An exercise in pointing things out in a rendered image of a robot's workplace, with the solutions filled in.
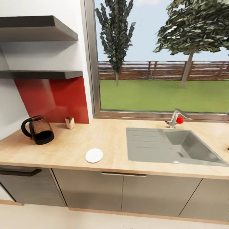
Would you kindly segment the electric kettle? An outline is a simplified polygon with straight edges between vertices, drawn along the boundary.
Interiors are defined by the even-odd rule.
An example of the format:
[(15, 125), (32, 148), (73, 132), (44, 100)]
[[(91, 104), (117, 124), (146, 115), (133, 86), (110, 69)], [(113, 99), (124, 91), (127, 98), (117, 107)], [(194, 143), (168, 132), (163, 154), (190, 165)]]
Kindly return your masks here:
[[(28, 133), (25, 124), (27, 122), (30, 122), (30, 132)], [(49, 143), (54, 139), (54, 133), (51, 128), (51, 125), (49, 124), (46, 117), (42, 115), (34, 116), (32, 118), (26, 119), (21, 124), (21, 130), (22, 132), (33, 139), (35, 141), (35, 144), (37, 145), (43, 145), (46, 143)]]

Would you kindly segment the saucer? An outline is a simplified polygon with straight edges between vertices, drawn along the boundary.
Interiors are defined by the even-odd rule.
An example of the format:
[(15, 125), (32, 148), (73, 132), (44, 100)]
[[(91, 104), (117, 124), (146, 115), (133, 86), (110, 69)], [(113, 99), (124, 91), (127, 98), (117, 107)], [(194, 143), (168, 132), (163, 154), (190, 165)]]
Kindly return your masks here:
[(90, 163), (95, 163), (101, 160), (103, 157), (103, 152), (100, 149), (91, 149), (86, 153), (86, 160)]

